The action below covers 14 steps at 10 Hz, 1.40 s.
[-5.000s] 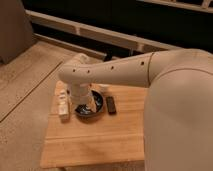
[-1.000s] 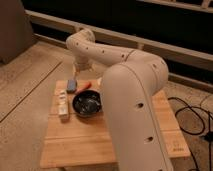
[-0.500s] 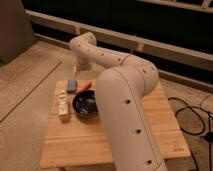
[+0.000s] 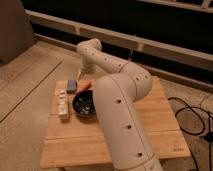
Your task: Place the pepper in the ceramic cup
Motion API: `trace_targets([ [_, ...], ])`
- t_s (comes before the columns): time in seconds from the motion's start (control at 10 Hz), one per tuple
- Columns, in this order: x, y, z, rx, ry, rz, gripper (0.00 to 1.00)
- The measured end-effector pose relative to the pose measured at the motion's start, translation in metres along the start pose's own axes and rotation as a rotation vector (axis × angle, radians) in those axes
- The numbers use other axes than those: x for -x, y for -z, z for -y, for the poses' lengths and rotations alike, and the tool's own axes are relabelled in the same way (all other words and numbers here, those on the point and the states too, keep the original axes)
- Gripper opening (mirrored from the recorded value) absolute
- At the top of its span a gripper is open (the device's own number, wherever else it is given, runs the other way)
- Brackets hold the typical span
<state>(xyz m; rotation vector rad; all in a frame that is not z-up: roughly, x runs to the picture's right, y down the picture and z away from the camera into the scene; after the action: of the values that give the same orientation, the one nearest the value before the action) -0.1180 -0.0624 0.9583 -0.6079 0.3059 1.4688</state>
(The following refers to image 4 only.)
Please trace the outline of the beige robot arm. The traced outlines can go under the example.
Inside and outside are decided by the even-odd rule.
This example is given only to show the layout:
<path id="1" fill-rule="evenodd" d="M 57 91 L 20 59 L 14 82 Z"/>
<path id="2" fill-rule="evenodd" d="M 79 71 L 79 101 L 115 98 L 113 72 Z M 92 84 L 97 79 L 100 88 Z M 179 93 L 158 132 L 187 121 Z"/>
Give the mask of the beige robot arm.
<path id="1" fill-rule="evenodd" d="M 97 39 L 79 43 L 77 52 L 83 73 L 90 74 L 97 66 L 108 73 L 95 82 L 93 101 L 114 169 L 163 171 L 134 107 L 151 91 L 151 74 L 129 60 L 104 53 Z"/>

